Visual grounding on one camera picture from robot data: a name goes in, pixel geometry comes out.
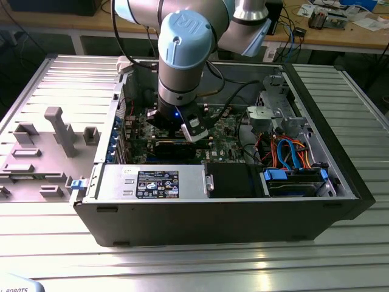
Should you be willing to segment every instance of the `wooden workbench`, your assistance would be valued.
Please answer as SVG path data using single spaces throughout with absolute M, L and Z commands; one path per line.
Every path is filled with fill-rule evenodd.
M 306 29 L 307 33 L 302 48 L 335 50 L 347 52 L 365 52 L 379 54 L 389 41 L 389 30 L 371 32 L 353 23 L 348 23 L 345 30 L 323 29 L 314 30 L 308 27 L 308 18 L 297 16 L 298 5 L 306 3 L 305 0 L 286 0 L 286 9 L 296 25 Z M 109 11 L 109 4 L 104 6 Z M 14 19 L 28 31 L 42 33 L 61 33 L 72 37 L 77 54 L 83 54 L 80 36 L 92 35 L 112 37 L 112 24 L 109 14 L 101 11 L 95 16 L 57 15 L 48 13 L 9 12 Z M 376 13 L 389 13 L 388 7 L 379 5 Z M 146 38 L 145 29 L 137 24 L 130 23 L 117 17 L 117 27 L 124 38 Z M 0 10 L 0 30 L 17 28 L 4 11 Z M 286 42 L 288 36 L 281 25 L 278 25 L 275 35 L 268 35 L 264 46 L 274 50 Z

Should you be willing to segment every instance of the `black cable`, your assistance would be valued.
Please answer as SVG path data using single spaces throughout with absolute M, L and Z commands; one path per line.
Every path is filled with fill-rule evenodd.
M 381 60 L 384 57 L 385 53 L 387 52 L 388 48 L 389 48 L 389 43 L 387 44 L 385 50 L 382 52 L 381 56 L 379 57 L 377 64 L 379 64 L 381 62 Z
M 363 87 L 364 91 L 367 92 L 373 85 L 376 79 L 378 78 L 381 70 L 386 68 L 386 66 L 389 64 L 389 57 L 387 57 L 381 64 L 381 60 L 384 57 L 385 53 L 387 52 L 389 48 L 389 43 L 387 44 L 386 48 L 382 52 L 381 56 L 377 60 L 377 64 L 371 74 L 369 74 L 368 79 L 365 82 L 365 86 Z
M 128 102 L 132 102 L 132 99 L 130 99 L 129 97 L 125 97 L 124 99 L 122 99 L 119 104 L 117 105 L 117 109 L 119 110 L 120 107 L 122 106 L 122 103 L 127 100 Z
M 212 68 L 210 67 L 210 65 L 209 65 L 208 63 L 207 63 L 207 68 L 208 68 L 209 72 L 211 72 L 211 74 L 212 74 L 213 76 L 215 76 L 216 78 L 222 79 L 222 77 L 221 77 L 222 75 L 216 74 L 216 73 L 214 72 L 214 70 L 212 70 Z M 224 80 L 225 80 L 226 82 L 231 82 L 231 83 L 245 84 L 245 81 L 232 80 L 232 79 L 228 79 L 228 78 L 225 78 L 225 77 L 224 77 Z
M 120 48 L 120 50 L 122 51 L 123 55 L 124 55 L 129 61 L 131 61 L 132 63 L 134 63 L 134 65 L 153 70 L 153 68 L 152 68 L 151 66 L 148 66 L 148 65 L 145 65 L 145 64 L 142 64 L 142 63 L 139 63 L 139 62 L 135 61 L 133 58 L 131 58 L 131 57 L 124 51 L 123 40 L 120 38 L 119 32 L 117 31 L 117 26 L 116 26 L 116 14 L 115 14 L 114 12 L 115 12 L 115 0 L 111 0 L 111 20 L 112 20 L 112 26 L 113 26 L 113 28 L 114 28 L 114 34 L 115 34 L 115 38 L 116 38 L 117 44 L 119 45 L 119 48 Z
M 286 19 L 289 21 L 289 28 L 291 29 L 291 32 L 293 32 L 294 29 L 295 29 L 295 24 L 294 24 L 293 20 L 291 20 L 291 18 L 289 17 L 289 13 L 288 13 L 287 10 L 285 9 L 285 6 L 283 6 L 282 9 L 285 11 L 286 16 L 280 15 L 280 17 L 286 18 Z M 280 24 L 282 24 L 282 25 L 283 25 L 283 24 L 288 25 L 286 22 L 284 22 L 284 21 L 282 21 L 282 20 L 281 20 L 281 21 L 278 21 L 278 23 L 280 23 Z M 281 53 L 278 53 L 278 52 L 277 52 L 278 56 L 275 58 L 274 61 L 277 61 L 278 58 L 279 58 L 281 55 L 284 54 L 284 51 L 285 51 L 285 49 L 286 49 L 286 47 L 287 47 L 287 44 L 289 44 L 289 42 L 291 41 L 292 35 L 290 35 L 290 32 L 286 32 L 286 34 L 288 35 L 289 38 L 287 39 L 287 42 L 286 42 L 284 48 L 282 49 Z
M 301 53 L 301 45 L 304 43 L 304 39 L 305 39 L 305 38 L 304 38 L 304 37 L 301 38 L 300 36 L 299 36 L 298 38 L 300 39 L 300 44 L 292 50 L 292 54 L 291 54 L 290 59 L 291 59 L 291 58 L 294 58 L 294 57 L 296 56 L 296 52 L 298 52 L 297 58 L 298 58 L 298 56 L 299 56 L 300 53 Z M 284 55 L 280 55 L 279 57 L 281 57 L 281 60 L 282 60 L 282 58 L 287 57 L 287 53 L 285 53 Z
M 284 21 L 279 21 L 278 23 L 280 23 L 280 24 L 282 24 L 282 25 L 287 25 L 287 26 L 289 26 L 286 22 L 284 22 Z M 281 56 L 283 56 L 284 55 L 284 51 L 285 51 L 285 49 L 286 49 L 286 47 L 287 47 L 287 44 L 289 44 L 289 42 L 291 41 L 291 38 L 292 38 L 292 35 L 291 35 L 291 33 L 290 32 L 286 32 L 286 34 L 288 35 L 288 39 L 287 39 L 287 42 L 285 43 L 285 46 L 284 46 L 284 48 L 282 49 L 282 51 L 279 53 L 279 52 L 276 52 L 277 54 L 278 54 L 278 56 L 275 58 L 275 62 L 277 62 L 278 61 L 278 58 L 280 58 Z
M 44 55 L 47 55 L 47 52 L 29 35 L 28 32 L 26 32 L 26 30 L 11 16 L 11 14 L 9 14 L 7 9 L 5 8 L 3 1 L 0 1 L 0 4 L 4 9 L 5 14 L 8 15 L 8 17 L 13 21 L 13 23 L 15 23 L 16 26 L 18 26 L 30 38 L 30 40 L 42 51 Z
M 22 55 L 18 56 L 18 55 L 16 54 L 16 52 L 15 52 L 15 47 L 16 47 L 17 45 L 16 45 L 16 46 L 13 46 L 13 45 L 4 37 L 4 35 L 2 35 L 2 33 L 0 33 L 0 37 L 1 37 L 1 39 L 8 45 L 8 47 L 12 50 L 12 53 L 13 53 L 13 55 L 15 56 L 15 58 L 19 60 L 20 65 L 21 65 L 24 69 L 26 69 L 26 70 L 35 72 L 35 70 L 31 70 L 31 69 L 27 68 L 27 67 L 22 63 L 22 61 L 26 61 L 26 62 L 30 63 L 31 65 L 34 65 L 35 69 L 38 67 L 38 65 L 35 64 L 33 61 L 31 61 L 31 60 L 29 60 L 29 59 L 23 58 Z
M 207 64 L 207 66 L 213 67 L 217 71 L 219 76 L 221 76 L 221 81 L 222 82 L 221 82 L 220 87 L 217 90 L 206 92 L 206 93 L 200 93 L 200 94 L 197 95 L 197 97 L 214 96 L 215 94 L 220 93 L 224 89 L 224 87 L 225 87 L 225 80 L 224 80 L 224 76 L 223 76 L 222 72 L 211 61 L 207 60 L 206 64 Z
M 231 101 L 238 95 L 240 90 L 242 90 L 243 88 L 245 88 L 246 86 L 248 86 L 250 84 L 257 84 L 259 82 L 260 82 L 259 80 L 251 80 L 251 81 L 246 82 L 245 84 L 242 84 L 241 86 L 239 86 L 239 88 L 225 101 L 223 109 L 218 114 L 218 116 L 216 118 L 214 118 L 213 124 L 217 123 L 217 121 L 223 116 L 225 110 L 229 107 Z
M 246 116 L 246 115 L 247 115 L 247 112 L 244 112 L 244 114 L 242 114 L 242 117 L 241 117 L 241 119 L 240 119 L 240 121 L 239 121 L 238 128 L 236 129 L 236 140 L 237 140 L 237 142 L 238 142 L 239 148 L 242 148 L 242 149 L 243 149 L 243 152 L 244 152 L 245 154 L 247 154 L 248 156 L 250 156 L 250 157 L 254 160 L 254 162 L 257 160 L 260 164 L 262 164 L 261 161 L 260 161 L 257 157 L 255 157 L 253 154 L 251 154 L 250 152 L 248 152 L 248 151 L 242 146 L 242 142 L 241 142 L 241 138 L 240 138 L 240 136 L 239 136 L 239 132 L 240 132 L 240 129 L 241 129 L 241 125 L 242 125 L 242 121 L 243 121 L 243 119 L 244 119 L 244 116 Z
M 102 3 L 102 5 L 100 6 L 100 9 L 102 10 L 102 12 L 105 12 L 107 14 L 111 14 L 111 12 L 107 11 L 104 9 L 104 5 L 107 4 L 109 2 L 109 0 L 106 0 Z
M 242 96 L 237 95 L 236 97 L 239 98 L 239 99 L 241 99 L 246 105 L 251 106 L 251 104 L 249 104 L 249 103 L 246 101 L 246 99 L 244 99 Z
M 153 46 L 153 42 L 151 41 L 150 31 L 149 31 L 150 28 L 148 26 L 143 26 L 143 27 L 146 29 L 148 41 L 150 43 L 151 48 L 153 49 L 154 58 L 156 58 L 157 57 L 157 53 L 156 53 L 156 50 L 155 50 L 155 48 Z

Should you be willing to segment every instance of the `power supply label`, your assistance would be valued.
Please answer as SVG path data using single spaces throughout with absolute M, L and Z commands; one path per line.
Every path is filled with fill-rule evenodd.
M 138 199 L 179 198 L 178 172 L 138 172 Z

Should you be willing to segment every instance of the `table leg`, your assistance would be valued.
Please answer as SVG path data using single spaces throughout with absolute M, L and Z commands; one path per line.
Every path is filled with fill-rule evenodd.
M 70 36 L 72 38 L 72 43 L 76 55 L 86 55 L 85 48 L 81 40 L 81 36 L 75 32 L 71 32 Z
M 11 46 L 16 46 L 18 44 L 18 41 L 16 40 L 13 31 L 11 30 L 0 30 L 1 35 L 5 38 L 6 41 L 8 41 Z
M 277 49 L 280 47 L 280 42 L 270 42 L 267 44 L 267 48 L 265 51 L 265 56 L 263 57 L 263 61 L 266 63 L 273 62 L 275 58 L 275 53 L 277 52 Z

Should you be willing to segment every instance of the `ur robot arm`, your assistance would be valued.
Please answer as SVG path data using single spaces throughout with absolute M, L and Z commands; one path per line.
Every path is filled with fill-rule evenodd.
M 117 14 L 160 29 L 158 108 L 149 121 L 189 142 L 212 127 L 195 102 L 208 56 L 218 47 L 246 56 L 258 53 L 271 21 L 265 0 L 115 0 Z

